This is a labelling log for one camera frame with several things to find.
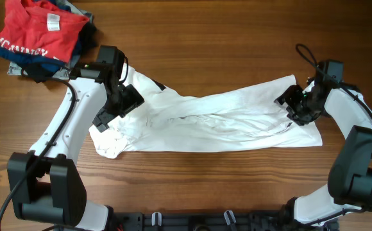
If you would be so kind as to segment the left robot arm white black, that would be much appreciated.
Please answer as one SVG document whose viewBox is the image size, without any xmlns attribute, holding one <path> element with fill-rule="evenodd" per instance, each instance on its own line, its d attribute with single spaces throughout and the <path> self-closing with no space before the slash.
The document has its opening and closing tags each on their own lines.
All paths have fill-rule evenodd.
<svg viewBox="0 0 372 231">
<path fill-rule="evenodd" d="M 127 60 L 92 62 L 72 70 L 65 97 L 49 126 L 29 151 L 13 153 L 7 163 L 10 193 L 3 207 L 13 205 L 18 219 L 52 224 L 54 228 L 113 230 L 114 210 L 87 198 L 76 168 L 88 129 L 100 132 L 144 100 L 125 81 Z"/>
</svg>

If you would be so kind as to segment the white t-shirt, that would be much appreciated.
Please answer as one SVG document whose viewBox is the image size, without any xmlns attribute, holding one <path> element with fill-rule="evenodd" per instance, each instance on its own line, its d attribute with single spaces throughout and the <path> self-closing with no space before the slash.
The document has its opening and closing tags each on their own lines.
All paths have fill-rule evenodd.
<svg viewBox="0 0 372 231">
<path fill-rule="evenodd" d="M 274 103 L 296 83 L 293 75 L 201 98 L 181 96 L 132 67 L 126 82 L 144 103 L 103 132 L 89 129 L 96 152 L 106 158 L 125 151 L 210 153 L 323 143 L 315 123 L 299 126 Z"/>
</svg>

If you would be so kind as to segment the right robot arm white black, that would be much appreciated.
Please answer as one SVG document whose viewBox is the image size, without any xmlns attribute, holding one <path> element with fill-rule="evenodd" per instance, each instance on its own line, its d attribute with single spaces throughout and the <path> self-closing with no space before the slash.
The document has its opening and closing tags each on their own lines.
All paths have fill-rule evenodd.
<svg viewBox="0 0 372 231">
<path fill-rule="evenodd" d="M 372 212 L 372 111 L 356 86 L 315 81 L 309 92 L 290 86 L 275 99 L 286 105 L 289 119 L 306 125 L 332 117 L 345 138 L 326 185 L 307 196 L 290 199 L 272 221 L 283 230 L 323 228 L 340 216 Z"/>
</svg>

